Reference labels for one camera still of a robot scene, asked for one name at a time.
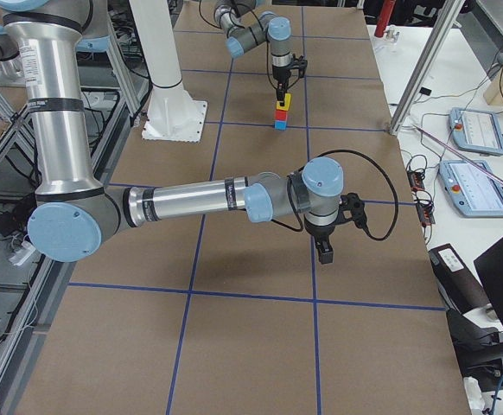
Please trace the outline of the far blue teach pendant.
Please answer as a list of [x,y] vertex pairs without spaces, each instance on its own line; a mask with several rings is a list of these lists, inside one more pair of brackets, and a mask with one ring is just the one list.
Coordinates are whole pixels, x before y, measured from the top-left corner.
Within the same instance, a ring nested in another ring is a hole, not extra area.
[[460,150],[503,156],[503,134],[496,113],[453,107],[449,127]]

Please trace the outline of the blue teach pendant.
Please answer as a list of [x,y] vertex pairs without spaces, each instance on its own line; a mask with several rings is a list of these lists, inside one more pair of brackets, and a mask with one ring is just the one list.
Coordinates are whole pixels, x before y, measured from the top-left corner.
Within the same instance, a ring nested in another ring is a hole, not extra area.
[[496,113],[453,107],[449,127],[460,150],[503,156],[503,134]]
[[440,162],[438,174],[451,203],[468,218],[503,218],[501,185],[482,172],[490,172],[486,162],[474,163],[478,169],[461,160]]

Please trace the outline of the blue cube block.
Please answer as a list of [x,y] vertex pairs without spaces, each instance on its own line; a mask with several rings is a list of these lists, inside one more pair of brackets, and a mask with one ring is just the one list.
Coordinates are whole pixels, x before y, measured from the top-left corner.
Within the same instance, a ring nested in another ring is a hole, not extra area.
[[274,128],[279,131],[285,131],[287,129],[287,122],[283,120],[275,120]]

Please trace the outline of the metal reacher grabber stick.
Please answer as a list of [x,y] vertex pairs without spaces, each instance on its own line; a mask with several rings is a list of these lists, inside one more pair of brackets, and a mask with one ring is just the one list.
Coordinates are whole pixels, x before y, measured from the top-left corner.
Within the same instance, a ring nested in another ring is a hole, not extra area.
[[482,168],[477,162],[475,162],[475,161],[469,159],[468,157],[462,155],[458,150],[455,150],[453,147],[447,145],[442,140],[438,139],[437,137],[435,137],[434,135],[432,135],[428,131],[426,131],[423,128],[421,128],[419,125],[414,124],[412,127],[415,130],[419,131],[422,135],[424,135],[427,138],[429,138],[430,140],[432,140],[434,143],[442,146],[445,150],[447,150],[447,151],[451,152],[452,154],[454,154],[455,156],[459,157],[463,162],[471,165],[475,169],[478,169],[482,174],[484,174],[485,176],[487,176],[489,179],[497,182],[498,184],[500,184],[503,187],[503,179],[502,178],[496,176],[494,173],[491,173],[489,170],[487,170],[485,168]]

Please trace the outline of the near blue teach pendant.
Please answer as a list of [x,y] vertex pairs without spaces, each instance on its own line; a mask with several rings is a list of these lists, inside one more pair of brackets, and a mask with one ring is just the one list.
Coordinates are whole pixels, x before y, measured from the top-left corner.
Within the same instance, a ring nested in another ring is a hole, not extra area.
[[461,160],[440,162],[438,174],[451,203],[468,218],[503,218],[501,185],[482,172],[490,172],[486,162],[474,163],[478,169]]

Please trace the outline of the yellow cube block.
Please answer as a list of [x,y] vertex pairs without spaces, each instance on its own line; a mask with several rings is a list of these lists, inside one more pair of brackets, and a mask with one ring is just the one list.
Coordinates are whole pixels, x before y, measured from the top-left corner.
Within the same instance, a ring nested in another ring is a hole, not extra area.
[[284,98],[282,101],[276,102],[276,110],[277,111],[285,111],[287,112],[290,109],[292,95],[290,93],[284,94]]

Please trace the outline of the aluminium frame post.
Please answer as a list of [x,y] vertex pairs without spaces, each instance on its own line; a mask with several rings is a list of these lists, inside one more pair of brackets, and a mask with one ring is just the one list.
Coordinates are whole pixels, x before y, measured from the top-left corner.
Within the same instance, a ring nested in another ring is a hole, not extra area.
[[398,102],[396,111],[388,127],[388,132],[397,136],[399,130],[404,125],[405,118],[409,115],[413,101],[423,85],[430,67],[434,63],[449,31],[460,14],[464,1],[448,0],[438,13],[436,23],[432,28],[429,38],[423,47],[412,75],[404,89],[401,99]]

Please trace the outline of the red cube block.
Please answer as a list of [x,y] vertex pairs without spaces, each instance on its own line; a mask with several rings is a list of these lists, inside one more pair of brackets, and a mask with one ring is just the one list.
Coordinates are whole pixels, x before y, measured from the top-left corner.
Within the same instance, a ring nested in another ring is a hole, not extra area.
[[275,111],[275,120],[276,121],[286,123],[287,119],[288,119],[288,112],[287,111],[276,109],[276,111]]

